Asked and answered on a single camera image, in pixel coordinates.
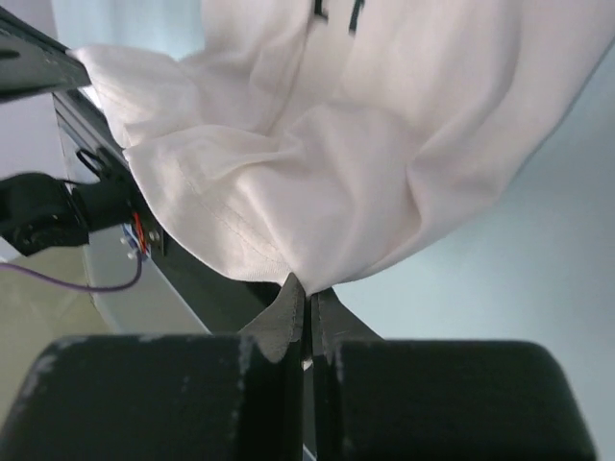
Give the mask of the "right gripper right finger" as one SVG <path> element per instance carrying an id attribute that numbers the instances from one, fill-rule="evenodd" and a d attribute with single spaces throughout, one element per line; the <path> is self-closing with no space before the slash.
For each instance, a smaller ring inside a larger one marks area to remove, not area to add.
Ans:
<path id="1" fill-rule="evenodd" d="M 380 341 L 381 337 L 346 307 L 332 288 L 310 298 L 311 356 L 332 360 L 334 347 L 347 340 Z"/>

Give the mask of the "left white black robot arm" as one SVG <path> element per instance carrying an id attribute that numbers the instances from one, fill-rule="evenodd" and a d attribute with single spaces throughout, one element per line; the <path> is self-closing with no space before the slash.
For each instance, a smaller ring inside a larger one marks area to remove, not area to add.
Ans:
<path id="1" fill-rule="evenodd" d="M 77 159 L 96 178 L 73 182 L 25 172 L 2 179 L 1 236 L 20 255 L 84 246 L 93 233 L 134 224 L 147 210 L 102 111 L 81 91 L 88 84 L 67 47 L 1 11 L 2 103 L 51 94 Z"/>

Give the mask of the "white green raglan t-shirt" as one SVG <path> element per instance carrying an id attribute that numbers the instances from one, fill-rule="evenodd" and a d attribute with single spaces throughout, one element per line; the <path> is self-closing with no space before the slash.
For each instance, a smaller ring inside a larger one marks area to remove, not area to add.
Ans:
<path id="1" fill-rule="evenodd" d="M 316 293 L 494 204 L 614 38 L 610 1 L 205 1 L 182 60 L 74 51 L 161 222 Z"/>

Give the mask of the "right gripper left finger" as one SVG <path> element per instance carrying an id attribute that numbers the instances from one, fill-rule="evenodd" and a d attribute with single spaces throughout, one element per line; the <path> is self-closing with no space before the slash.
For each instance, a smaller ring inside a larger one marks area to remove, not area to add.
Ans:
<path id="1" fill-rule="evenodd" d="M 289 274 L 275 300 L 239 333 L 256 341 L 271 363 L 281 363 L 292 352 L 302 360 L 306 293 L 294 274 Z"/>

